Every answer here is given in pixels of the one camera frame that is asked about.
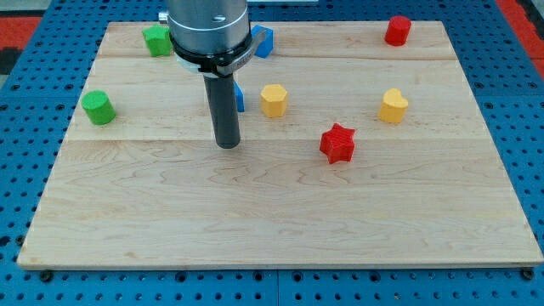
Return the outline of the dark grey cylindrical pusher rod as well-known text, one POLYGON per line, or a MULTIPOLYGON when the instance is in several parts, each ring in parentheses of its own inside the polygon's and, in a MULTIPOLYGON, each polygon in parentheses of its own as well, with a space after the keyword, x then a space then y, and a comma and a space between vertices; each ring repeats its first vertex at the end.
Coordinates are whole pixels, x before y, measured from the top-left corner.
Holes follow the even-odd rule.
POLYGON ((234 78, 228 75, 204 76, 203 79, 216 144, 223 149, 233 149, 241 141, 234 78))

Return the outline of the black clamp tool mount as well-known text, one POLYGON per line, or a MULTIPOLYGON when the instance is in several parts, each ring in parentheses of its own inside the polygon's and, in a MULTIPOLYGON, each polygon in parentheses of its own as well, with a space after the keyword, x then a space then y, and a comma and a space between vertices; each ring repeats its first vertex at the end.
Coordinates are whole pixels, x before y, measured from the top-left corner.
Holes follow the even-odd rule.
POLYGON ((246 65, 266 40, 267 31, 249 33, 237 47, 221 54, 197 54, 182 48, 170 35, 176 60, 189 72, 207 77, 227 77, 246 65))

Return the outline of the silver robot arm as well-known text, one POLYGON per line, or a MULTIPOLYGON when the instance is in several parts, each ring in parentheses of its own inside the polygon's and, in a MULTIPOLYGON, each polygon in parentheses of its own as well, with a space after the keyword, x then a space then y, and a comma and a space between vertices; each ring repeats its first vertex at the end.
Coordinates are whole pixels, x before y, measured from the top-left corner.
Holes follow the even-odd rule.
POLYGON ((267 31, 252 32, 246 0, 166 0, 159 22, 169 28, 179 63, 203 76, 217 145, 241 141, 234 74, 247 64, 267 31))

